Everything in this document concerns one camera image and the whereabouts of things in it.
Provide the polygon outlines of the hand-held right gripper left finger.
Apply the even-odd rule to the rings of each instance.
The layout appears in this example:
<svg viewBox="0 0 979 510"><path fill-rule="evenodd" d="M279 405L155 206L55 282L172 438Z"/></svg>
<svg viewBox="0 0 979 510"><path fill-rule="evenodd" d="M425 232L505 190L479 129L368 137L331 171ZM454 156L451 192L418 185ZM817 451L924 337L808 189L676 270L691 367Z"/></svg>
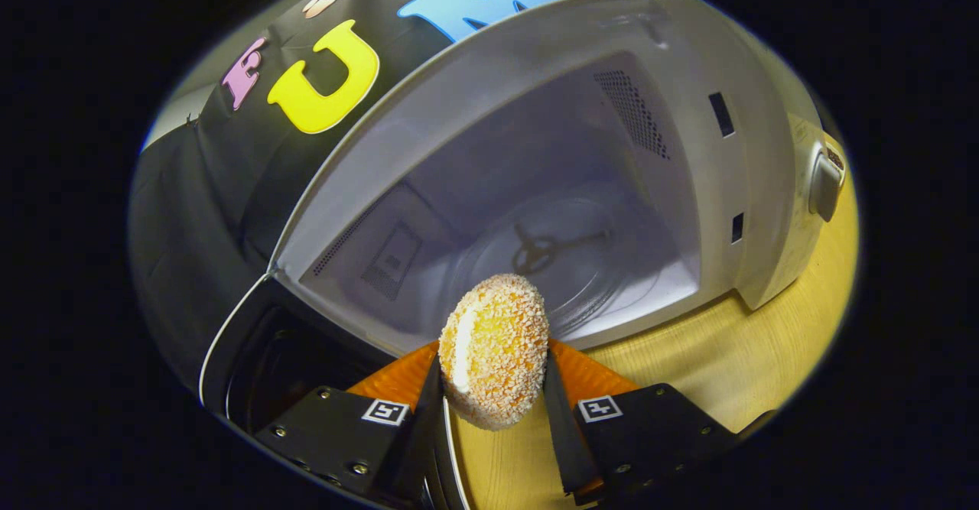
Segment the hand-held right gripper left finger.
<svg viewBox="0 0 979 510"><path fill-rule="evenodd" d="M384 508L420 508L423 462L443 401L438 342L346 391L314 387L255 438L329 488Z"/></svg>

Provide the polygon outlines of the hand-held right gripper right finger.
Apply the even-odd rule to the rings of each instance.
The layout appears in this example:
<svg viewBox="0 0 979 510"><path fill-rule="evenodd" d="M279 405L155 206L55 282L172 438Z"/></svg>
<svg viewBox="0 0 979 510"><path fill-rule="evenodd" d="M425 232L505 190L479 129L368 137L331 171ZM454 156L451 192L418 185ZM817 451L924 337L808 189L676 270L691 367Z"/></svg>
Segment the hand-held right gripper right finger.
<svg viewBox="0 0 979 510"><path fill-rule="evenodd" d="M562 488L577 505L632 499L739 440L667 382L640 387L555 339L543 398Z"/></svg>

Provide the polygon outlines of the crumb-coated round bread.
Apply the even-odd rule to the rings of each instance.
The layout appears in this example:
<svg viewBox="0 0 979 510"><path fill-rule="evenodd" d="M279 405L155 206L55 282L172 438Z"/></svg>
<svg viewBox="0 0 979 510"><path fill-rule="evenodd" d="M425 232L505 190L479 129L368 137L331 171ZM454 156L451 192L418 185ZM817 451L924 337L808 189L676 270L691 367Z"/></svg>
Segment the crumb-coated round bread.
<svg viewBox="0 0 979 510"><path fill-rule="evenodd" d="M550 333L543 296L527 278L480 281L452 309L438 338L450 406L487 432L519 423L541 394Z"/></svg>

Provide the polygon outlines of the white microwave oven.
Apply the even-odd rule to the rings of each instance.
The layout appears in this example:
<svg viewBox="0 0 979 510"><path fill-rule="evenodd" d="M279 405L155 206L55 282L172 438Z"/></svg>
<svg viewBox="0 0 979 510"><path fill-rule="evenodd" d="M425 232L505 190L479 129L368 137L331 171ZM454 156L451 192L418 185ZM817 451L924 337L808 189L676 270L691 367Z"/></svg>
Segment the white microwave oven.
<svg viewBox="0 0 979 510"><path fill-rule="evenodd" d="M853 214L839 145L791 67L703 0L548 0L452 40L356 123L305 188L265 273L200 368L203 408L248 441L314 387L346 391L431 342L459 298L459 257L505 213L545 194L609 186L643 201L650 266L610 312L556 338L640 387L667 382L739 440L787 401L832 336L829 311L774 324L800 300L837 206ZM345 21L315 44L352 80L319 94L295 64L267 96L305 133L359 98L380 61ZM576 508L562 488L541 394L487 432L445 398L425 451L420 508ZM318 485L324 482L311 478Z"/></svg>

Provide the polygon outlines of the glass turntable plate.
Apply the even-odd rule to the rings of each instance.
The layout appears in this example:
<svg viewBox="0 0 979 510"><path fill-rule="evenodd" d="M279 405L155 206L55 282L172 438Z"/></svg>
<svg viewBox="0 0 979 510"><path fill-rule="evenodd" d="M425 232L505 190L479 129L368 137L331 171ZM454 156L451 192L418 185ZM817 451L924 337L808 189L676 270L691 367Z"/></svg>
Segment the glass turntable plate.
<svg viewBox="0 0 979 510"><path fill-rule="evenodd" d="M656 225L643 201L609 186L545 194L480 233L461 253L447 294L459 298L492 276L524 277L543 297L552 335L567 338L646 275L639 237Z"/></svg>

